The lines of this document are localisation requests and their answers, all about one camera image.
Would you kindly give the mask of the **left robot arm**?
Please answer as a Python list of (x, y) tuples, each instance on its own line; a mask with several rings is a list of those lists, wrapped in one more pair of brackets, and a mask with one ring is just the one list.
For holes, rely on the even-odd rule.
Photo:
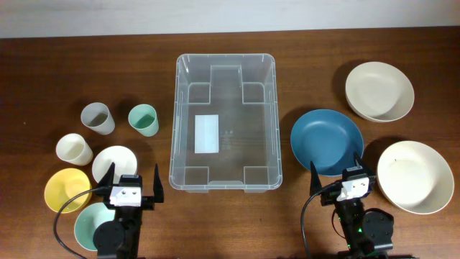
[(155, 168), (153, 195), (142, 195), (142, 177), (122, 175), (114, 183), (115, 163), (109, 166), (98, 182), (96, 195), (103, 198), (107, 209), (114, 211), (114, 218), (99, 225), (93, 234), (93, 244), (98, 258), (137, 258), (142, 226), (142, 212), (152, 211), (155, 204), (164, 201), (164, 191)]

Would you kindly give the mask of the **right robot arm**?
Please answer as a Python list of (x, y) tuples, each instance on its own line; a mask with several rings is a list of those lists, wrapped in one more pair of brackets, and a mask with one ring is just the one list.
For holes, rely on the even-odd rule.
[(348, 250), (339, 258), (387, 258), (393, 248), (394, 217), (377, 208), (364, 209), (362, 199), (372, 192), (376, 174), (354, 153), (354, 166), (342, 171), (342, 179), (322, 186), (313, 163), (310, 165), (310, 197), (321, 198), (321, 205), (333, 205), (339, 216)]

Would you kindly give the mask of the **mint green cup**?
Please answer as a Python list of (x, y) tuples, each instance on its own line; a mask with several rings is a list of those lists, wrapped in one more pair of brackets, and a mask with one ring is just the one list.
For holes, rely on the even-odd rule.
[(145, 137), (152, 137), (159, 131), (159, 121), (155, 108), (149, 104), (139, 104), (128, 115), (129, 124)]

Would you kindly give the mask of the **cream white cup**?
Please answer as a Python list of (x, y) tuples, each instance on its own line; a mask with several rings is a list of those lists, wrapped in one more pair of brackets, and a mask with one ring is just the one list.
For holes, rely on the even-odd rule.
[(85, 166), (93, 159), (93, 151), (85, 139), (76, 133), (63, 136), (56, 145), (56, 155), (62, 161), (73, 165)]

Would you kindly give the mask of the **grey cup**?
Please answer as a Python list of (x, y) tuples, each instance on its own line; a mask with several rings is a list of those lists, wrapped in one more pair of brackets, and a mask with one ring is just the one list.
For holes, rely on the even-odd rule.
[(80, 114), (80, 120), (87, 128), (100, 135), (111, 134), (115, 129), (115, 122), (109, 108), (101, 102), (93, 102), (85, 106)]

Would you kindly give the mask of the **cream white bowl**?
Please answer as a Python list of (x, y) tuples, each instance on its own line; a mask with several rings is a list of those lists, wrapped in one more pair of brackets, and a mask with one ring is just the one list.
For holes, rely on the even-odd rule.
[(387, 147), (377, 163), (381, 192), (396, 207), (413, 214), (434, 214), (454, 195), (454, 175), (432, 147), (400, 141)]

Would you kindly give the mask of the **blue plate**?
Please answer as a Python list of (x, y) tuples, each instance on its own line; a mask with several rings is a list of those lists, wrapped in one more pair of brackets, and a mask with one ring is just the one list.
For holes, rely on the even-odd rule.
[(340, 176), (354, 166), (354, 154), (363, 156), (364, 138), (346, 115), (331, 109), (316, 109), (293, 125), (290, 145), (297, 161), (306, 169), (314, 164), (321, 176)]

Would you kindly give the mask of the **beige bowl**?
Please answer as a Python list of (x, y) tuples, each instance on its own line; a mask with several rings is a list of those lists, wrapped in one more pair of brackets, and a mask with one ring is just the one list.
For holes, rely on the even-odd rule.
[(394, 122), (413, 108), (415, 92), (398, 68), (382, 62), (366, 62), (353, 68), (345, 83), (348, 105), (372, 122)]

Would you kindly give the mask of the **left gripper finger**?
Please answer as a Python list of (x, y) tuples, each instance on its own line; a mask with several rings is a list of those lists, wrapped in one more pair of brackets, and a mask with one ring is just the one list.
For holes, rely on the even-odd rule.
[(115, 174), (115, 163), (112, 162), (109, 166), (109, 169), (103, 176), (103, 178), (98, 182), (95, 190), (97, 196), (107, 196), (111, 193), (111, 188), (113, 187)]
[(162, 182), (161, 182), (161, 179), (160, 179), (158, 164), (155, 165), (153, 193), (154, 193), (155, 203), (163, 203), (164, 202), (164, 200), (165, 200), (164, 190), (163, 190)]

